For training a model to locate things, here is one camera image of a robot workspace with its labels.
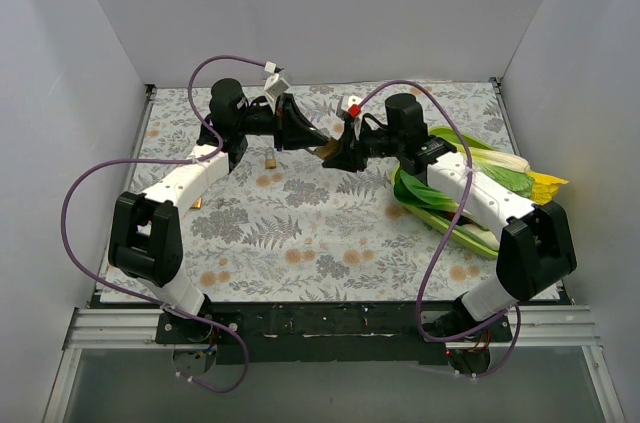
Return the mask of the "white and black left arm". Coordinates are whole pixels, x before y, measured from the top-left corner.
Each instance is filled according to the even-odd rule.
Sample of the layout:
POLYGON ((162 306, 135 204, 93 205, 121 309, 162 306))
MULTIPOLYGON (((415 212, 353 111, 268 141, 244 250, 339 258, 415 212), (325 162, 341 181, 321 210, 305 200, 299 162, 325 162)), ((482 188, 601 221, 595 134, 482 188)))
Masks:
POLYGON ((205 341, 214 329, 205 312, 210 301, 183 267, 181 221, 210 185, 241 162, 250 135, 272 137, 278 151, 311 149, 329 141, 292 94, 248 100, 239 81, 224 78, 211 88, 209 113, 191 164, 175 168, 141 193, 122 193, 115 203, 109 263, 172 307, 171 327, 193 343, 205 341))

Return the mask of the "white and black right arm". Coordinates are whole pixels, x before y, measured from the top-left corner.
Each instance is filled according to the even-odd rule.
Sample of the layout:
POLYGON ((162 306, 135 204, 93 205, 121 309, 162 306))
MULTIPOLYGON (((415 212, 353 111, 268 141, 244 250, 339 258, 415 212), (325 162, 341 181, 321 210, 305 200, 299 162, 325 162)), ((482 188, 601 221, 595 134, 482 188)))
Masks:
POLYGON ((419 330, 430 341, 475 340, 506 310, 526 302, 574 272, 577 260, 565 210, 539 205, 475 169, 469 152, 430 134, 414 95, 386 99, 387 121, 376 128, 360 99, 338 108, 344 123, 323 158, 326 168, 357 172, 370 158, 396 158, 402 170, 467 210, 499 243, 493 276, 460 295, 452 309, 419 330))

